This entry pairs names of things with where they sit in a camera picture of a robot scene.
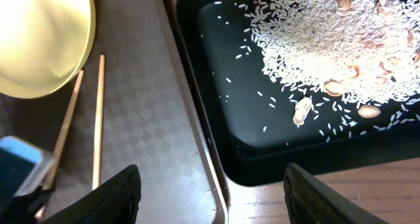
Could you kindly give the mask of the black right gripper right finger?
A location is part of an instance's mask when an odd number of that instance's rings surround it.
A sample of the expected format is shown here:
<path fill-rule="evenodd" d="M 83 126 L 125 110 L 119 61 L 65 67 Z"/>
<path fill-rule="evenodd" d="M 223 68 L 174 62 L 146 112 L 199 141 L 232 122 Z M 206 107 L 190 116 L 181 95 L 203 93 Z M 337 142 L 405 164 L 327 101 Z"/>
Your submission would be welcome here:
<path fill-rule="evenodd" d="M 357 206 L 295 163 L 285 170 L 283 188 L 292 224 L 385 224 L 386 221 Z"/>

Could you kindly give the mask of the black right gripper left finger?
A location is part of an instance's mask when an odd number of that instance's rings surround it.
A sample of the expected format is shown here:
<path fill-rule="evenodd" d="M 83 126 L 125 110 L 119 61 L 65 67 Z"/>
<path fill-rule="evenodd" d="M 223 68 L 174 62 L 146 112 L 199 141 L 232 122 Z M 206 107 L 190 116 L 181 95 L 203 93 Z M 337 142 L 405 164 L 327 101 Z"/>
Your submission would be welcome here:
<path fill-rule="evenodd" d="M 50 224 L 135 224 L 140 199 L 140 173 L 138 167 L 132 164 L 43 222 Z"/>

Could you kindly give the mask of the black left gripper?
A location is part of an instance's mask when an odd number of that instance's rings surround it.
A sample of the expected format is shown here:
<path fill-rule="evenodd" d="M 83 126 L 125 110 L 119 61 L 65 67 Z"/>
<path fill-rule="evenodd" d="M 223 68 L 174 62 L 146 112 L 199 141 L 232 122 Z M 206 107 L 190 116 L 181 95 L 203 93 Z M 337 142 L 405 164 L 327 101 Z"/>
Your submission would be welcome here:
<path fill-rule="evenodd" d="M 1 222 L 37 223 L 36 214 L 51 197 L 43 180 L 54 156 L 14 136 L 1 139 Z"/>

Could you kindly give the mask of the wooden chopstick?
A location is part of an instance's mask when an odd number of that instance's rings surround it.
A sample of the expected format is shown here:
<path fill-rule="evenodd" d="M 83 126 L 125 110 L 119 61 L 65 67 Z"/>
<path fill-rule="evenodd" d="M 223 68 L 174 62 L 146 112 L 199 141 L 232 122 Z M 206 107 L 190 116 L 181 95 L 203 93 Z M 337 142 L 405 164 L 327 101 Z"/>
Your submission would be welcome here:
<path fill-rule="evenodd" d="M 94 124 L 94 154 L 93 154 L 93 182 L 92 189 L 100 186 L 102 164 L 102 132 L 104 111 L 104 77 L 105 77 L 105 54 L 101 54 L 98 71 L 98 87 L 96 94 L 96 110 Z"/>
<path fill-rule="evenodd" d="M 56 177 L 56 172 L 59 167 L 60 159 L 62 157 L 62 152 L 64 150 L 64 145 L 66 144 L 66 138 L 68 136 L 68 131 L 70 129 L 70 125 L 72 122 L 73 114 L 75 111 L 75 106 L 77 103 L 77 98 L 79 95 L 81 83 L 83 81 L 84 70 L 81 70 L 78 75 L 77 79 L 73 88 L 72 96 L 70 98 L 66 114 L 64 116 L 64 120 L 62 122 L 62 126 L 60 129 L 60 133 L 58 134 L 58 139 L 55 144 L 55 148 L 53 151 L 54 156 L 54 164 L 52 165 L 51 169 L 49 170 L 45 182 L 43 184 L 43 190 L 50 190 L 54 185 L 54 180 Z"/>

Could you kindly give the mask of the yellow round plate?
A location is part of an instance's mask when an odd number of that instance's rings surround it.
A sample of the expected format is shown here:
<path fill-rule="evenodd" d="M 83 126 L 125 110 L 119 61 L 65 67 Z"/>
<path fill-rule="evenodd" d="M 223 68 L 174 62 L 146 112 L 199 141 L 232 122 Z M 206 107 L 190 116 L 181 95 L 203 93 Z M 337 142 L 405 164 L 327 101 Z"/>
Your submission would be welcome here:
<path fill-rule="evenodd" d="M 86 63 L 95 30 L 94 0 L 1 0 L 1 93 L 59 90 Z"/>

